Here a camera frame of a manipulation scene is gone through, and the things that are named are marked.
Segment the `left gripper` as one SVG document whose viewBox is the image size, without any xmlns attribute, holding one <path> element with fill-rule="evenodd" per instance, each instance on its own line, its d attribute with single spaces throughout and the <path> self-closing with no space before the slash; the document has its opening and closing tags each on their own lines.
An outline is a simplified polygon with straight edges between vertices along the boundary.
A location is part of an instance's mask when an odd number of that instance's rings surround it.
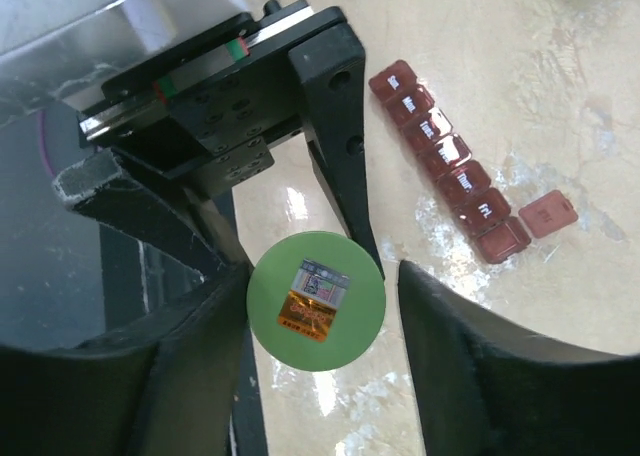
<svg viewBox="0 0 640 456">
<path fill-rule="evenodd" d="M 102 150 L 62 170 L 53 189 L 67 210 L 207 279 L 249 274 L 215 202 L 165 178 L 209 165 L 229 188 L 272 165 L 270 149 L 303 129 L 345 234 L 382 270 L 367 192 L 365 49 L 336 6 L 266 8 L 260 20 L 241 12 L 103 83 L 103 100 L 79 117 L 80 140 L 126 157 Z"/>
</svg>

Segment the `red weekly pill organizer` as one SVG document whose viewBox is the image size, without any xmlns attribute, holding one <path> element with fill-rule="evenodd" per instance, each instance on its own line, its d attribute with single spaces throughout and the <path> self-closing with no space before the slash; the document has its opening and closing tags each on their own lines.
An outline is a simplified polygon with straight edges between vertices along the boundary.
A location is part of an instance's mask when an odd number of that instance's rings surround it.
<svg viewBox="0 0 640 456">
<path fill-rule="evenodd" d="M 559 190 L 514 214 L 406 61 L 395 61 L 371 77 L 368 85 L 455 223 L 486 263 L 500 264 L 525 250 L 532 238 L 544 238 L 578 221 L 573 204 Z"/>
</svg>

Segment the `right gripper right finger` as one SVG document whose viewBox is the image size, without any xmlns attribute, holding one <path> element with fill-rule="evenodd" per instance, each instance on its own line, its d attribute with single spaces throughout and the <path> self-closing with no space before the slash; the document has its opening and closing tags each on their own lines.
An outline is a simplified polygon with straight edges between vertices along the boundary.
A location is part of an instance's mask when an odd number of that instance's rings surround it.
<svg viewBox="0 0 640 456">
<path fill-rule="evenodd" d="M 405 347 L 430 455 L 635 455 L 639 359 L 572 345 L 398 268 Z"/>
</svg>

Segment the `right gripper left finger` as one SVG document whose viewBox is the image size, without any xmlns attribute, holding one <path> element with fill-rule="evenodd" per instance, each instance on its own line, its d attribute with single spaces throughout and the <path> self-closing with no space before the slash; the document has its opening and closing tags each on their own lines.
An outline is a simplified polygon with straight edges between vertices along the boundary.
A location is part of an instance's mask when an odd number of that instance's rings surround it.
<svg viewBox="0 0 640 456">
<path fill-rule="evenodd" d="M 1 349 L 5 455 L 222 455 L 249 268 L 71 349 Z"/>
</svg>

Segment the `green pill bottle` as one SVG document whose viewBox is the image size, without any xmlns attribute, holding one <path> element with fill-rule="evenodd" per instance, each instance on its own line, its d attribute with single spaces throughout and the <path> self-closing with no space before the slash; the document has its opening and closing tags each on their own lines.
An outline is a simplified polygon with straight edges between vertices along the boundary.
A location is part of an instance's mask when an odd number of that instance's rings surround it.
<svg viewBox="0 0 640 456">
<path fill-rule="evenodd" d="M 377 337 L 386 311 L 383 275 L 345 236 L 309 231 L 272 246 L 247 289 L 250 329 L 275 359 L 295 369 L 341 368 Z"/>
</svg>

